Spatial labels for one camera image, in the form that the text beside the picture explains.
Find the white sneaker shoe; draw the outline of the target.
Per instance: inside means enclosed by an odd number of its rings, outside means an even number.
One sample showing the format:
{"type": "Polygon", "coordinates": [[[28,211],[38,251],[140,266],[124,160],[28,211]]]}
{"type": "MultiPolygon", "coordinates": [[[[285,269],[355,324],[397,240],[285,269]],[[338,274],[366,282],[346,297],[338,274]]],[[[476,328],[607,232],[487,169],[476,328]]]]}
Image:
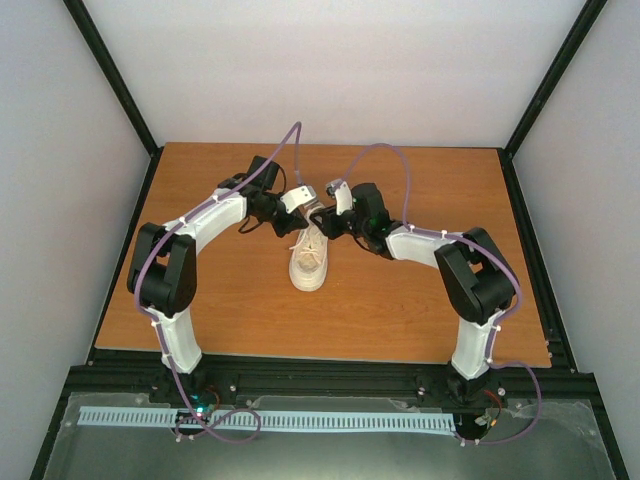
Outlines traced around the white sneaker shoe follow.
{"type": "Polygon", "coordinates": [[[303,292],[321,288],[328,271],[328,238],[311,222],[290,250],[289,276],[293,286],[303,292]]]}

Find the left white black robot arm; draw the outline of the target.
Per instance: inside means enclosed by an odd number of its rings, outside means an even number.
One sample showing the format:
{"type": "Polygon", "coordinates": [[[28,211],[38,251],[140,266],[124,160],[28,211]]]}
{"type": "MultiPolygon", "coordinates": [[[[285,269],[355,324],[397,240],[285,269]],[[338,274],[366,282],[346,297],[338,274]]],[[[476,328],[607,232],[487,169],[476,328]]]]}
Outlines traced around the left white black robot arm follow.
{"type": "Polygon", "coordinates": [[[190,305],[197,289],[197,256],[226,229],[255,218],[283,237],[303,230],[300,211],[317,199],[312,187],[272,191],[282,167],[264,157],[252,159],[245,173],[223,182],[201,205],[162,225],[140,227],[127,276],[138,310],[159,334],[162,363],[178,373],[172,388],[186,402],[201,400],[208,378],[195,369],[202,357],[192,326],[190,305]]]}

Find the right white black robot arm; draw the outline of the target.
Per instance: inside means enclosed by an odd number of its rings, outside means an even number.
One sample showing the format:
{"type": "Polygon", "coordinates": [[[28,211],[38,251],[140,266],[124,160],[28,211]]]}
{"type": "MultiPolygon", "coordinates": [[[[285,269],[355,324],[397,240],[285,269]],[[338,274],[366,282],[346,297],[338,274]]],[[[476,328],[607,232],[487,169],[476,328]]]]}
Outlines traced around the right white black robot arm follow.
{"type": "Polygon", "coordinates": [[[465,233],[435,232],[394,220],[373,183],[349,188],[336,181],[328,192],[336,204],[310,214],[328,239],[349,235],[374,255],[439,271],[459,317],[447,388],[457,402],[467,402],[488,382],[496,334],[521,299],[519,281],[497,245],[479,227],[465,233]]]}

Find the white shoelace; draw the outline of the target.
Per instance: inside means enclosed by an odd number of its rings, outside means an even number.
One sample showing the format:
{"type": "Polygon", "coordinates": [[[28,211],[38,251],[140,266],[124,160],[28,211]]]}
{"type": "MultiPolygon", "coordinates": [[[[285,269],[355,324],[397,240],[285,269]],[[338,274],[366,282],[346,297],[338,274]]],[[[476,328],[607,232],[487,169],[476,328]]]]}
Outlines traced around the white shoelace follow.
{"type": "Polygon", "coordinates": [[[299,233],[296,243],[290,247],[293,263],[303,270],[316,270],[328,260],[328,239],[311,221],[311,214],[322,208],[322,204],[317,204],[308,209],[309,226],[299,233]]]}

